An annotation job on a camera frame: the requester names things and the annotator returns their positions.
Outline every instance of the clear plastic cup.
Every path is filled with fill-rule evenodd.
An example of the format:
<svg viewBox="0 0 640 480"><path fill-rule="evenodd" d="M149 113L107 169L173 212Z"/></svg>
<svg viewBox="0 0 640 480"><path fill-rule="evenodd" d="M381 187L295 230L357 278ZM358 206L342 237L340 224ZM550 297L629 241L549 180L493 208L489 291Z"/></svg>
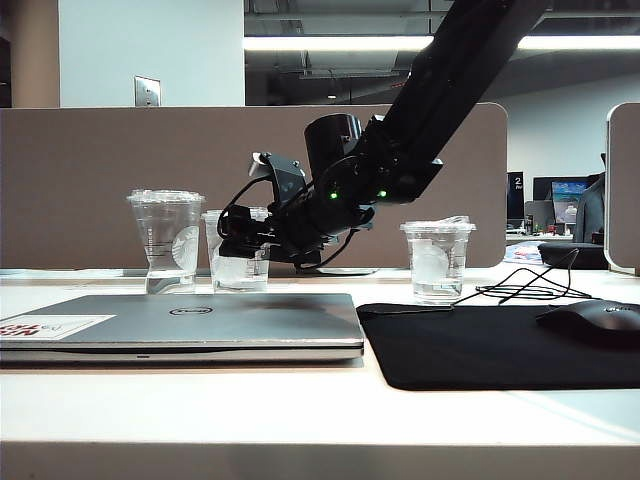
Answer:
<svg viewBox="0 0 640 480"><path fill-rule="evenodd" d="M127 200L149 262L147 293L195 291L204 197L177 190L134 190Z"/></svg>
<svg viewBox="0 0 640 480"><path fill-rule="evenodd" d="M469 235L469 217L406 222L413 293L419 301L448 304L460 298Z"/></svg>
<svg viewBox="0 0 640 480"><path fill-rule="evenodd" d="M264 220L269 212L264 207L250 207L251 218ZM222 239L218 235L218 219L222 210L208 210L202 214L207 232L207 250L214 290L265 291L269 279L269 250L264 246L254 258L223 257Z"/></svg>

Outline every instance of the computer mouse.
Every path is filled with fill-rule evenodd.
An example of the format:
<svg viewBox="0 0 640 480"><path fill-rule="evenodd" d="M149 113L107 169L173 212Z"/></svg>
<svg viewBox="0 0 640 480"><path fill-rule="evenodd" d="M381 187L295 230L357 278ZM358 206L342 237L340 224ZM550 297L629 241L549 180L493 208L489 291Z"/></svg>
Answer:
<svg viewBox="0 0 640 480"><path fill-rule="evenodd" d="M640 305L586 300L538 315L540 326L591 344L640 347Z"/></svg>

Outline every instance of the laptop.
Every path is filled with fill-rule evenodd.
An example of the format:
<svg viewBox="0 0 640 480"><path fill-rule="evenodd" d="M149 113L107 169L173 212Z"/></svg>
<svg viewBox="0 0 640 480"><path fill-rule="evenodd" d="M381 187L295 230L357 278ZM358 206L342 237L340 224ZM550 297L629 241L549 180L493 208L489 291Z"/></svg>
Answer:
<svg viewBox="0 0 640 480"><path fill-rule="evenodd" d="M88 295L0 321L0 364L340 361L364 337L347 294Z"/></svg>

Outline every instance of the computer monitor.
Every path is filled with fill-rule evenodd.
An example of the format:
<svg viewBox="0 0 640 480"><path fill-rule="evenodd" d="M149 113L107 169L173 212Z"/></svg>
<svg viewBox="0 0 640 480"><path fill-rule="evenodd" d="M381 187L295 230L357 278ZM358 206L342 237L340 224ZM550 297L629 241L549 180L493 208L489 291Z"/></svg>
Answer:
<svg viewBox="0 0 640 480"><path fill-rule="evenodd" d="M587 181L551 182L556 223L576 223L578 203L587 186Z"/></svg>
<svg viewBox="0 0 640 480"><path fill-rule="evenodd" d="M507 172L507 228L518 228L524 220L523 172Z"/></svg>
<svg viewBox="0 0 640 480"><path fill-rule="evenodd" d="M534 177L533 200L551 200L552 182L588 182L588 177Z"/></svg>

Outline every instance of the ceiling light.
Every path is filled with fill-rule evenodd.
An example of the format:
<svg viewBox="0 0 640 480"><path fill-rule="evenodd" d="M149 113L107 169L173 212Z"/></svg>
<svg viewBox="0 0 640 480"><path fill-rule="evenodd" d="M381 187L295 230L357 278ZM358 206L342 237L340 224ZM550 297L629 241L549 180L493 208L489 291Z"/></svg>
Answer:
<svg viewBox="0 0 640 480"><path fill-rule="evenodd" d="M524 37L518 48L523 50L637 50L640 49L640 35L531 35Z"/></svg>
<svg viewBox="0 0 640 480"><path fill-rule="evenodd" d="M370 37L245 37L244 49L254 52L376 52L419 51L433 41L432 36ZM524 50L639 50L640 35L531 35L518 48Z"/></svg>
<svg viewBox="0 0 640 480"><path fill-rule="evenodd" d="M433 41L431 36L400 37L245 37L248 51L373 52L418 51Z"/></svg>

